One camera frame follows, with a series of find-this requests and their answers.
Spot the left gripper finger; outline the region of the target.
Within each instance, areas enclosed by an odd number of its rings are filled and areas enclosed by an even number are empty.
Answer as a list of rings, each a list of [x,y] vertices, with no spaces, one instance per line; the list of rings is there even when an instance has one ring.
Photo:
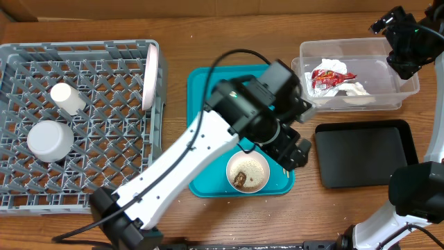
[[[311,142],[306,139],[301,139],[294,144],[293,150],[293,165],[294,168],[304,167],[308,162],[308,155],[311,149]]]
[[[298,162],[291,158],[282,158],[280,160],[277,161],[277,163],[285,170],[287,171],[293,171],[295,168],[298,167]]]

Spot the red snack wrapper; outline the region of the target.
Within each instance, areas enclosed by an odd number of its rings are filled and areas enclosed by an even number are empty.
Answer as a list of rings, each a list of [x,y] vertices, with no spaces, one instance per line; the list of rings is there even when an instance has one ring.
[[[311,86],[315,90],[328,90],[356,77],[353,73],[341,74],[332,70],[316,69],[311,74]]]

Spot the large white plate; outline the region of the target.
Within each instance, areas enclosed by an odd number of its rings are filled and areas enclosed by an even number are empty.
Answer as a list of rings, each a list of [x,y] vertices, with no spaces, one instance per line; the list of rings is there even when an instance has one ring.
[[[146,56],[146,66],[144,70],[143,92],[142,92],[142,110],[148,110],[152,107],[157,84],[159,51],[153,44],[148,46]]]

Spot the white cup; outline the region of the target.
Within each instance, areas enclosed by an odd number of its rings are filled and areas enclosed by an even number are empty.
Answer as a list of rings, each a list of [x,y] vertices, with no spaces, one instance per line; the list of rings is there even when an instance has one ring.
[[[78,110],[86,107],[86,103],[79,97],[79,91],[67,83],[56,83],[50,89],[50,96],[57,107],[71,116],[77,115]]]

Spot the grey-white bowl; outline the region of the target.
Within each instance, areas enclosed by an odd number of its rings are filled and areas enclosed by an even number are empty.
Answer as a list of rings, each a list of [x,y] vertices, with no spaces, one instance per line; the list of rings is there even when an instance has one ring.
[[[46,163],[62,160],[73,144],[72,129],[52,120],[36,123],[27,135],[28,148],[38,160]]]

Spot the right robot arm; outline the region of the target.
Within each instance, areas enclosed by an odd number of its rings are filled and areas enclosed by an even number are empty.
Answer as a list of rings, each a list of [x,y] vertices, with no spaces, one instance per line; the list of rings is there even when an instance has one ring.
[[[443,0],[434,0],[416,21],[396,6],[373,23],[391,45],[387,63],[404,80],[422,66],[434,64],[437,78],[432,138],[422,163],[395,170],[388,201],[366,221],[350,226],[329,249],[397,249],[399,241],[421,231],[439,247],[443,243],[426,230],[443,221]]]

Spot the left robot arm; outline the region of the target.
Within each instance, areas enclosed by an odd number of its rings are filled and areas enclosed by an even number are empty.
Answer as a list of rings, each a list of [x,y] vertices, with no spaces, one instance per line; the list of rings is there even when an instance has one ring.
[[[299,78],[280,60],[259,77],[219,81],[188,129],[150,167],[115,190],[93,193],[93,217],[113,249],[154,249],[162,241],[157,223],[173,200],[240,140],[255,143],[288,171],[305,165],[310,142],[291,124],[310,110]]]

